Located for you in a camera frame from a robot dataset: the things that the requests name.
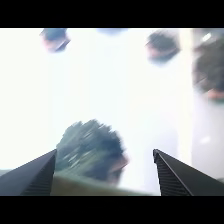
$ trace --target bright spot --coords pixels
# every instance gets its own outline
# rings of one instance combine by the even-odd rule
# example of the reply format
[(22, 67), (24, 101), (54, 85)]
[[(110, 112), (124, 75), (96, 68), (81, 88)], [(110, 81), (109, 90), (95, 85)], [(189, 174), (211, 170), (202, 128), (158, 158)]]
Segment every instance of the bright spot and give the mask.
[(203, 41), (203, 42), (207, 41), (208, 39), (211, 38), (211, 36), (212, 36), (212, 35), (211, 35), (210, 33), (206, 34), (206, 35), (202, 38), (202, 41)]
[(200, 144), (207, 144), (210, 141), (211, 141), (211, 138), (209, 136), (206, 136), (200, 140)]

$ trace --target gray floor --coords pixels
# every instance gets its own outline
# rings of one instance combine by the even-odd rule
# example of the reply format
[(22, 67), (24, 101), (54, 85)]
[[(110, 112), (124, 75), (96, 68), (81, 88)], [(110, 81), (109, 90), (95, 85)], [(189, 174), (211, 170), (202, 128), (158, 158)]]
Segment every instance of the gray floor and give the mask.
[[(193, 166), (223, 177), (223, 106), (195, 92), (193, 113), (181, 110), (188, 103), (181, 96), (191, 88), (183, 83), (181, 53), (165, 66), (151, 64), (144, 44), (152, 31), (110, 36), (69, 30), (72, 41), (59, 54), (45, 52), (35, 30), (23, 31), (17, 41), (11, 37), (1, 55), (0, 169), (52, 150), (70, 124), (96, 118), (118, 130), (130, 159), (120, 187), (159, 194), (152, 150), (181, 159), (180, 127), (186, 123), (180, 120), (189, 115), (193, 139), (187, 133), (186, 141), (193, 143), (187, 150)], [(18, 30), (10, 32), (18, 36)], [(32, 41), (25, 41), (24, 32)]]

